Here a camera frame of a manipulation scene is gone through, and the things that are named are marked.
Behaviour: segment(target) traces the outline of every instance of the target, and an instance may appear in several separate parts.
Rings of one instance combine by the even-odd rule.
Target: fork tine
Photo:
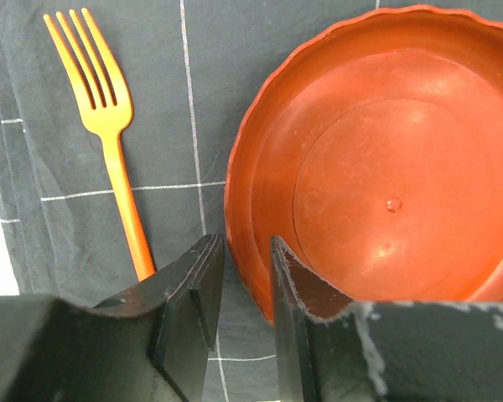
[[[50,37],[54,41],[54,46],[56,47],[56,50],[58,50],[61,62],[65,67],[65,72],[69,76],[69,81],[73,87],[73,92],[75,93],[76,104],[81,110],[83,108],[91,108],[91,101],[87,93],[88,89],[86,88],[86,83],[82,79],[82,75],[80,75],[78,66],[73,60],[73,56],[71,55],[69,48],[61,37],[60,31],[58,31],[54,20],[48,14],[43,16],[43,20],[50,32]]]
[[[95,102],[95,107],[101,107],[102,106],[101,94],[99,93],[99,88],[97,87],[95,77],[91,72],[91,68],[87,64],[86,57],[84,56],[84,53],[80,49],[80,46],[76,41],[75,35],[73,34],[73,31],[71,30],[69,23],[65,19],[65,15],[62,12],[57,12],[56,17],[60,22],[61,28],[65,32],[65,36],[69,40],[70,47],[73,48],[73,51],[75,52],[76,58],[80,63],[80,67],[84,70],[84,75],[86,76],[87,82],[91,88],[91,94],[93,95],[93,101]]]
[[[99,27],[97,26],[95,20],[91,16],[90,11],[87,8],[82,8],[82,15],[86,20],[87,28],[91,32],[91,36],[95,41],[96,47],[99,49],[99,54],[101,55],[102,61],[106,66],[106,70],[108,71],[108,77],[110,77],[111,85],[114,89],[114,93],[116,94],[116,101],[119,104],[120,102],[131,104],[130,94],[128,93],[127,83],[125,82],[125,77],[119,66],[117,65],[116,60],[114,59],[113,54],[106,43],[106,40],[102,36]]]
[[[108,81],[106,80],[106,77],[104,75],[104,72],[102,71],[101,63],[99,62],[99,58],[95,54],[95,50],[93,49],[93,46],[91,45],[91,41],[88,39],[86,30],[84,29],[84,26],[80,22],[78,18],[78,14],[76,13],[75,10],[69,10],[69,15],[71,19],[73,20],[73,24],[76,27],[76,31],[78,32],[80,39],[82,40],[82,43],[84,44],[84,47],[87,50],[88,55],[90,56],[91,64],[95,68],[95,72],[97,74],[97,77],[99,78],[99,83],[101,84],[102,92],[104,94],[104,98],[106,100],[106,104],[111,104],[113,103],[113,99],[111,97],[111,92],[110,92],[110,86],[108,86]]]

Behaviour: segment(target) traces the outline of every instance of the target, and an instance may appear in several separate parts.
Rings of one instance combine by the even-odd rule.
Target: fork
[[[111,186],[116,196],[117,207],[125,229],[127,243],[131,251],[132,263],[137,278],[142,281],[154,273],[154,264],[149,252],[148,242],[143,233],[142,223],[137,213],[132,190],[128,182],[125,160],[122,153],[120,136],[132,120],[132,100],[123,77],[106,40],[97,27],[95,19],[87,8],[81,9],[87,28],[95,42],[102,64],[106,67],[108,79],[102,69],[101,62],[88,38],[84,25],[75,10],[70,10],[70,18],[75,25],[76,32],[96,72],[97,81],[87,62],[86,55],[80,48],[78,41],[70,28],[65,16],[61,12],[56,17],[65,33],[70,47],[86,80],[80,73],[79,66],[67,47],[60,31],[52,17],[43,16],[50,36],[52,37],[65,71],[69,76],[76,103],[80,111],[80,118],[84,127],[101,138],[102,151],[106,163]]]

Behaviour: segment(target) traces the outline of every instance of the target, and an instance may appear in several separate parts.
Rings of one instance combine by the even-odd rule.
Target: orange plate
[[[241,124],[226,225],[270,320],[271,235],[355,299],[503,300],[503,24],[380,9],[297,48]]]

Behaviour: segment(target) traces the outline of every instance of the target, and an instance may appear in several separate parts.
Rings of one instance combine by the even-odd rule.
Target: fork handle
[[[137,213],[136,203],[128,182],[125,158],[121,148],[120,136],[102,141],[102,151],[110,177],[111,186],[116,196],[117,208],[125,229],[128,247],[137,278],[143,281],[154,274],[154,263],[149,251],[148,241],[143,232],[142,221]]]

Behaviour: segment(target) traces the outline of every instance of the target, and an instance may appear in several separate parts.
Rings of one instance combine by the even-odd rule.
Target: dark gray cloth
[[[503,21],[501,0],[428,3]],[[299,44],[376,4],[0,0],[0,214],[20,291],[93,305],[136,280],[101,143],[80,122],[43,13],[88,7],[122,67],[135,108],[122,135],[127,170],[162,267],[203,233],[223,232],[227,158],[262,82]],[[272,329],[227,256],[220,341],[204,400],[278,399]]]

